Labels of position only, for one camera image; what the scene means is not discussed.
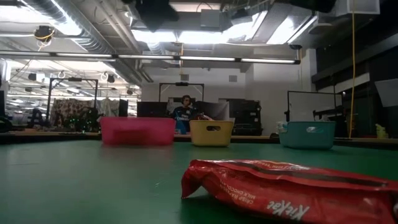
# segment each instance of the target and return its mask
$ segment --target kitkat logo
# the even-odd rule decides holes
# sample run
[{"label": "kitkat logo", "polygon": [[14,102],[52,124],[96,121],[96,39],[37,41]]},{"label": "kitkat logo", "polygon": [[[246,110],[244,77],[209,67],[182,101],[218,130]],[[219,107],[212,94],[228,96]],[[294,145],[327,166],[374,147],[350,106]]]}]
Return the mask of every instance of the kitkat logo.
[{"label": "kitkat logo", "polygon": [[285,202],[285,200],[282,200],[281,202],[270,201],[267,209],[273,211],[273,215],[300,221],[306,212],[310,210],[310,207],[307,206],[304,208],[303,205],[295,207],[291,202]]}]

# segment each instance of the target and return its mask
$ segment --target pink plastic basket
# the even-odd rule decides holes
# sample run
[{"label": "pink plastic basket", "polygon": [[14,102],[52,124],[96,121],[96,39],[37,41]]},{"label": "pink plastic basket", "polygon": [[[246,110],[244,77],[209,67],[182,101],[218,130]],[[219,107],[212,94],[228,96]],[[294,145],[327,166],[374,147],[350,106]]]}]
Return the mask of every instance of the pink plastic basket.
[{"label": "pink plastic basket", "polygon": [[173,144],[175,121],[171,118],[101,118],[102,141],[106,145]]}]

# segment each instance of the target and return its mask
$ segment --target blue jersey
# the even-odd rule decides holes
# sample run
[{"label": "blue jersey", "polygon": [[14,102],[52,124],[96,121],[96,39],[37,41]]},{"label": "blue jersey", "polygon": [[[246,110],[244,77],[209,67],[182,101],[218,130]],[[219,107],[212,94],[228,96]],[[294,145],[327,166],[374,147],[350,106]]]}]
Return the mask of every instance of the blue jersey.
[{"label": "blue jersey", "polygon": [[186,132],[191,131],[189,127],[189,121],[191,120],[192,112],[192,108],[184,108],[182,106],[175,108],[173,111],[173,118],[177,121],[181,121],[184,124]]}]

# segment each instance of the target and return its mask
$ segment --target yellow cable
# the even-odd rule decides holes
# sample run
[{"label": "yellow cable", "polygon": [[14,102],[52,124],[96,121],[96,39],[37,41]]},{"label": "yellow cable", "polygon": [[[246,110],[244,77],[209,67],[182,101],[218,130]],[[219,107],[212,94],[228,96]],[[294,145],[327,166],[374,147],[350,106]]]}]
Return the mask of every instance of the yellow cable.
[{"label": "yellow cable", "polygon": [[35,38],[36,38],[36,39],[47,39],[47,38],[51,37],[51,36],[54,34],[54,32],[55,32],[55,29],[52,31],[51,34],[46,35],[45,37],[36,37],[36,36],[35,36]]},{"label": "yellow cable", "polygon": [[353,0],[353,91],[351,92],[351,115],[349,117],[349,138],[353,133],[353,113],[354,113],[354,90],[355,90],[355,75],[356,75],[356,60],[355,60],[355,0]]},{"label": "yellow cable", "polygon": [[303,49],[300,49],[300,78],[301,78],[301,90],[303,90]]}]

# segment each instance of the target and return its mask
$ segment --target table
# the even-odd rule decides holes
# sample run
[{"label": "table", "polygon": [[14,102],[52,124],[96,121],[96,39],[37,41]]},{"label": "table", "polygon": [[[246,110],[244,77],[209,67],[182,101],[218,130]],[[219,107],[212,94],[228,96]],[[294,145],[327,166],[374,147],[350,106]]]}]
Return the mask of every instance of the table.
[{"label": "table", "polygon": [[200,189],[181,200],[192,159],[266,159],[398,180],[395,151],[334,146],[303,151],[279,144],[105,147],[101,141],[0,146],[0,223],[263,223]]}]

